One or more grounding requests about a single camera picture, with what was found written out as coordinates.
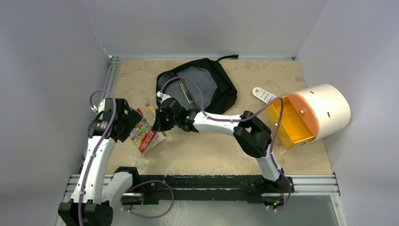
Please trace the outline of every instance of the white plastic piece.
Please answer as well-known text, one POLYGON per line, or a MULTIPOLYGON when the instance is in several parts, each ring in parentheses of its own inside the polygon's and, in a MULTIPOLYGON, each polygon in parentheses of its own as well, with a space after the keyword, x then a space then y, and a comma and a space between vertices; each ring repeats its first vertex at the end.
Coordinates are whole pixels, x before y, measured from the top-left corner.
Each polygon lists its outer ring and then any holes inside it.
POLYGON ((255 87, 252 89, 252 94, 262 100, 265 103, 268 103, 269 101, 271 101, 272 99, 276 98, 277 96, 272 94, 271 92, 268 92, 260 87, 255 87))
POLYGON ((144 106, 148 107, 150 105, 150 103, 148 102, 148 99, 146 97, 143 97, 143 102, 144 102, 144 106))
POLYGON ((92 110, 93 112, 97 113, 97 112, 98 112, 98 107, 95 106, 95 105, 93 105, 93 106, 91 106, 91 110, 92 110))
POLYGON ((271 160, 271 157, 273 156, 273 159, 276 162, 279 170, 281 170, 281 166, 277 162, 277 159, 274 156, 274 153, 270 154, 270 145, 266 151, 267 151, 266 156, 257 158, 256 161, 258 162, 258 164, 262 170, 263 178, 265 178, 267 180, 271 180, 271 181, 276 181, 280 177, 280 172, 274 166, 273 161, 271 160))
POLYGON ((120 206, 120 198, 133 184, 133 177, 128 172, 115 173, 112 181, 104 188, 103 202, 109 201, 112 208, 120 206))
MULTIPOLYGON (((207 116, 216 119, 227 119, 227 120, 241 119, 240 115, 228 116, 228 115, 207 113, 207 116)), ((233 136, 234 127, 238 126, 238 122, 214 121, 208 119, 207 116, 204 115, 202 112, 199 112, 195 116, 193 126, 198 132, 215 132, 215 133, 222 133, 229 136, 233 136)))
POLYGON ((162 104, 162 102, 164 101, 164 100, 166 100, 166 99, 168 99, 168 98, 171 98, 171 96, 169 96, 168 94, 164 94, 164 93, 161 93, 160 91, 158 91, 157 92, 157 97, 158 98, 161 98, 161 104, 162 104))
MULTIPOLYGON (((88 150, 86 151, 86 156, 92 155, 94 147, 96 146, 99 140, 100 136, 94 136, 93 138, 90 138, 88 140, 88 150)), ((93 200, 94 204, 101 204, 103 199, 102 191, 103 191, 104 176, 107 170, 108 161, 111 152, 113 151, 115 144, 116 144, 115 141, 111 138, 104 139, 101 142, 96 152, 96 157, 93 158, 93 162, 91 164, 90 171, 88 173, 88 179, 86 181, 86 184, 83 184, 82 183, 83 175, 86 172, 88 161, 90 159, 86 158, 83 164, 82 174, 80 175, 78 181, 78 184, 85 187, 84 191, 86 193, 83 195, 83 203, 87 203, 88 200, 93 200)), ((75 190, 73 191, 71 195, 71 199, 73 199, 73 202, 79 201, 80 188, 81 188, 80 186, 76 186, 75 190)))
POLYGON ((345 97, 335 87, 321 84, 295 92, 302 96, 314 111, 319 133, 313 141, 331 135, 348 125, 351 109, 345 97))

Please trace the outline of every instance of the wooden board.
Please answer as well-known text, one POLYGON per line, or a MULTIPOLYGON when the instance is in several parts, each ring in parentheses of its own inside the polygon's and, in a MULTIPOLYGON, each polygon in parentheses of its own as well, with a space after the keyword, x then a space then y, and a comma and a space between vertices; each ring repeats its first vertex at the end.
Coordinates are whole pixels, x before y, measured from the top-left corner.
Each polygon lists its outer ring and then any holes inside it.
MULTIPOLYGON (((115 96, 125 98, 133 108, 141 108, 147 118, 152 117, 143 97, 155 103, 156 77, 187 60, 124 60, 115 96)), ((237 88, 236 104, 225 114, 256 112, 264 103, 252 95, 254 87, 261 87, 277 96, 306 88, 298 61, 223 60, 233 84, 237 88)), ((266 111, 258 115, 273 128, 266 111)), ((286 150, 278 139, 274 152, 286 174, 331 174, 323 141, 300 145, 286 150)), ((215 133, 187 133, 179 128, 167 131, 167 138, 146 154, 141 154, 129 139, 118 142, 109 162, 107 173, 118 166, 135 166, 141 174, 260 174, 256 160, 246 155, 236 140, 215 133)))

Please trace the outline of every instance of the black backpack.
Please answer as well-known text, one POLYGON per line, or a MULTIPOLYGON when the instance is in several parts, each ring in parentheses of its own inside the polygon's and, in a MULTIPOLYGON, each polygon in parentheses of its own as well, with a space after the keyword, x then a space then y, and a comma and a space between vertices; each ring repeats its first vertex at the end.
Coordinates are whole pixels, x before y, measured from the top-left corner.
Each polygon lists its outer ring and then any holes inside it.
MULTIPOLYGON (((227 58, 238 58, 239 55, 221 57, 218 60, 198 59, 180 65, 157 77, 156 92, 171 78, 181 76, 194 81, 204 97, 204 108, 208 113, 223 114, 237 99, 237 90, 227 76, 219 61, 227 58)), ((181 106, 188 109, 200 109, 201 97, 197 88, 187 80, 175 80, 168 84, 164 91, 176 99, 181 106)))

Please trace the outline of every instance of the backpack strap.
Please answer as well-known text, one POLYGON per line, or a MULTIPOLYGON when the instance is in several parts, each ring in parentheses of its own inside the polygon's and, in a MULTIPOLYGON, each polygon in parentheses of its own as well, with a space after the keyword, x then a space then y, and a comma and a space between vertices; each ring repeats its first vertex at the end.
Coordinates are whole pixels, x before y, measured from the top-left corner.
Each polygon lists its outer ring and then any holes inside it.
POLYGON ((238 55, 228 55, 228 56, 222 56, 221 58, 217 59, 216 62, 219 62, 219 60, 224 60, 224 59, 229 59, 229 58, 238 58, 238 55))

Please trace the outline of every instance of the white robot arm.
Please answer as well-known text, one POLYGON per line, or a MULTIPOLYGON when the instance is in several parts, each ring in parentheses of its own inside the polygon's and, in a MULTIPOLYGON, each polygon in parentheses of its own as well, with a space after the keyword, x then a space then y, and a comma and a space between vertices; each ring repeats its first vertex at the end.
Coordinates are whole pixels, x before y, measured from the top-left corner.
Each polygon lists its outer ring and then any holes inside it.
MULTIPOLYGON (((242 115, 226 116, 203 113, 198 110, 187 111, 169 95, 158 93, 157 96, 160 101, 160 108, 157 110, 156 121, 152 128, 154 131, 165 131, 178 126, 187 132, 215 132, 235 137, 243 151, 256 158, 262 170, 263 180, 257 179, 257 184, 249 182, 246 185, 246 189, 244 189, 246 195, 253 199, 254 196, 252 194, 257 194, 259 195, 257 197, 260 198, 261 193, 264 193, 270 187, 273 188, 271 192, 276 192, 282 188, 283 182, 280 172, 283 172, 283 170, 275 160, 274 154, 269 151, 271 143, 270 129, 257 117, 252 117, 252 119, 247 121, 236 121, 251 117, 253 115, 251 112, 245 111, 242 115), (210 117, 227 121, 215 121, 210 119, 210 117)), ((67 226, 79 225, 77 204, 81 196, 83 197, 82 215, 88 225, 111 225, 113 211, 119 209, 123 193, 133 185, 137 185, 141 180, 135 168, 120 167, 115 172, 112 181, 104 185, 108 160, 117 140, 124 142, 130 131, 142 118, 140 114, 129 108, 126 100, 116 100, 117 112, 114 121, 110 121, 111 109, 113 108, 112 99, 106 99, 99 105, 99 113, 89 126, 88 148, 82 172, 86 172, 87 167, 90 170, 87 175, 85 173, 81 174, 70 201, 61 203, 58 208, 58 214, 67 226), (112 123, 112 129, 99 145, 96 154, 93 155, 94 147, 99 142, 108 123, 112 123), (89 157, 93 158, 91 166, 89 166, 90 161, 87 161, 89 157), (85 183, 83 183, 84 176, 87 177, 85 183)))

